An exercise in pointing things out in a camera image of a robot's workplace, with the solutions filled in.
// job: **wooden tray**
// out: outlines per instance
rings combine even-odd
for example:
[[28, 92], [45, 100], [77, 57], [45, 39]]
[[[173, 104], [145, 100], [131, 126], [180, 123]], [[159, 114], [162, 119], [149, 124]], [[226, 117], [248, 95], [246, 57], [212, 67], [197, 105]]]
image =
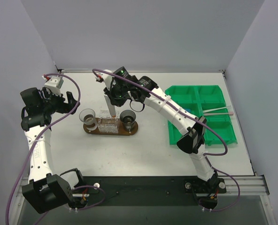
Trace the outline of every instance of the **wooden tray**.
[[100, 132], [98, 127], [95, 130], [88, 130], [86, 124], [83, 125], [83, 128], [84, 128], [84, 131], [86, 133], [92, 134], [92, 135], [122, 135], [122, 136], [131, 136], [131, 135], [134, 135], [135, 133], [137, 133], [137, 131], [138, 131], [138, 123], [136, 121], [135, 121], [135, 126], [133, 127], [133, 129], [130, 132], [124, 129], [124, 125], [122, 124], [120, 119], [118, 119], [118, 121], [119, 121], [118, 133]]

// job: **green tray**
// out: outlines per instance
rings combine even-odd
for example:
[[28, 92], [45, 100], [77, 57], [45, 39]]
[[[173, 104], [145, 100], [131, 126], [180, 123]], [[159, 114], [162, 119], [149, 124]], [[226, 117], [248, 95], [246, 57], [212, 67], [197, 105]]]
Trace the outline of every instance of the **green tray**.
[[[203, 110], [225, 107], [224, 96], [218, 85], [211, 86], [171, 86], [165, 91], [178, 105], [190, 109], [191, 114], [200, 117]], [[227, 113], [227, 109], [216, 110], [214, 113]], [[207, 125], [214, 129], [226, 142], [237, 143], [237, 139], [229, 115], [205, 116]], [[178, 129], [168, 121], [170, 144], [177, 144], [181, 138]], [[205, 144], [222, 144], [221, 141], [209, 130], [205, 132]]]

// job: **clear glass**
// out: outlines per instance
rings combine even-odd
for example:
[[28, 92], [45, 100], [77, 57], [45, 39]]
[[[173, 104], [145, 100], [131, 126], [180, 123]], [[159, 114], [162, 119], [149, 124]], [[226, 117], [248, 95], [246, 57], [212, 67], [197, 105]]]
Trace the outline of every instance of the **clear glass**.
[[97, 120], [93, 109], [84, 109], [81, 111], [79, 119], [87, 125], [88, 130], [95, 130], [97, 128]]
[[119, 112], [116, 111], [116, 117], [112, 117], [108, 110], [101, 110], [98, 119], [98, 130], [102, 133], [118, 134], [119, 130]]

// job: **white table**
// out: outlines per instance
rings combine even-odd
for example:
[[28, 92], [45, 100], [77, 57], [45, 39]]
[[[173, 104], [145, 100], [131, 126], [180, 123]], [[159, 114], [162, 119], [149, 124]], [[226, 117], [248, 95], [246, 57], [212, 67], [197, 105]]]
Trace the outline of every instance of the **white table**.
[[[107, 110], [104, 83], [95, 81], [92, 73], [66, 73], [81, 89], [81, 105], [77, 112], [52, 128], [51, 149], [57, 174], [77, 167], [84, 176], [185, 176], [196, 175], [190, 157], [169, 145], [167, 120], [149, 108], [137, 112], [139, 130], [134, 136], [89, 135], [83, 130], [79, 113], [92, 108], [99, 116]], [[163, 90], [172, 85], [219, 85], [227, 105], [231, 100], [221, 73], [132, 73], [153, 79]], [[77, 98], [77, 89], [65, 79], [61, 92], [71, 91]], [[119, 112], [129, 109], [128, 102]], [[53, 121], [61, 117], [54, 114]], [[229, 153], [222, 157], [209, 157], [212, 165], [231, 175], [253, 175], [252, 165], [236, 116], [232, 124], [238, 144], [228, 145]], [[212, 153], [223, 152], [223, 146], [206, 146]]]

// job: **gray wall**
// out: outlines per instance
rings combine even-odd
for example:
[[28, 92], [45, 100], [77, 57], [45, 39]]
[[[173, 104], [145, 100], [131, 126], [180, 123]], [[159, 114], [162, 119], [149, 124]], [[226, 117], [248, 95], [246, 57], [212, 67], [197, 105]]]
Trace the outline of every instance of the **gray wall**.
[[255, 170], [278, 222], [278, 0], [266, 0], [226, 71]]
[[28, 151], [20, 127], [20, 91], [43, 85], [55, 67], [19, 0], [0, 0], [0, 224], [8, 194]]
[[58, 68], [226, 69], [263, 0], [22, 0]]

